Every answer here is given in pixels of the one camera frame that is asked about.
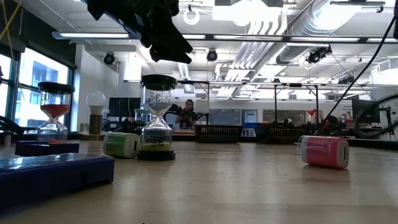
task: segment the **hourglass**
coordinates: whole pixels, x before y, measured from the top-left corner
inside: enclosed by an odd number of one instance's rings
[[[163,115],[172,105],[173,90],[177,80],[167,75],[144,75],[141,80],[144,88],[144,104],[154,115],[142,128],[141,150],[138,159],[169,161],[175,159],[172,150],[172,128]]]
[[[65,143],[68,139],[68,128],[58,119],[67,114],[70,109],[71,95],[75,87],[52,82],[39,83],[42,92],[40,109],[49,120],[37,130],[37,140],[49,144]]]

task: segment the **cylindrical lamp base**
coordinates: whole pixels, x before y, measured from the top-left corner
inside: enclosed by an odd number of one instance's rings
[[[90,123],[88,126],[88,134],[101,134],[102,115],[90,115]]]

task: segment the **lamp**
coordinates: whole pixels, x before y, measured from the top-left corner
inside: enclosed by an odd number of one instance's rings
[[[106,97],[100,91],[94,91],[87,95],[86,103],[90,107],[90,124],[88,134],[101,134],[102,127],[102,108],[106,104]]]

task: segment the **ceiling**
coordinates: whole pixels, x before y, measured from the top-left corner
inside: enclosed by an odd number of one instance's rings
[[[309,0],[296,0],[297,7],[287,11],[287,20],[290,22],[295,15],[304,8]],[[332,35],[383,35],[389,21],[393,17],[391,7],[392,1],[387,1],[384,12],[377,14],[377,7],[362,8],[346,24],[335,30]],[[86,4],[76,0],[30,0],[23,1],[22,5],[31,13],[50,24],[59,31],[64,32],[124,32],[116,22],[107,16],[103,16],[99,21],[95,21],[86,10]],[[183,12],[185,6],[180,6],[180,14],[173,18],[173,22],[181,33],[211,33],[211,34],[245,34],[249,26],[240,27],[231,21],[214,21],[212,16],[200,14],[199,23],[194,26],[184,22]],[[190,70],[210,70],[214,71],[216,63],[207,62],[205,57],[208,49],[216,49],[219,60],[234,60],[239,52],[242,42],[223,42],[223,41],[190,41],[194,48],[195,56],[189,65]],[[148,66],[155,73],[172,73],[177,68],[175,62],[160,61],[155,63],[151,60],[148,49],[145,49],[137,40],[92,40],[86,43],[86,49],[97,55],[98,58],[105,55],[104,46],[132,45],[144,57]],[[358,44],[332,44],[333,55],[345,69],[355,67],[358,73],[373,55],[377,45],[358,45]],[[385,61],[388,57],[394,57],[398,51],[398,45],[384,45],[381,49],[376,62]],[[128,58],[128,52],[115,52],[116,56],[123,59]],[[336,60],[328,56],[320,63],[309,67],[304,63],[304,58],[300,58],[299,66],[287,67],[283,72],[285,77],[321,77],[322,80],[337,75],[344,70],[337,64]],[[368,80],[364,75],[362,81]]]

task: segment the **hourglass black cap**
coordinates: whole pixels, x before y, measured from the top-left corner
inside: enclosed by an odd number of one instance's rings
[[[175,89],[177,79],[168,75],[144,75],[141,78],[141,85],[149,90],[168,91]]]
[[[46,91],[47,93],[54,93],[54,94],[72,94],[75,91],[75,87],[71,85],[64,85],[59,83],[53,82],[40,82],[38,84],[40,91]]]

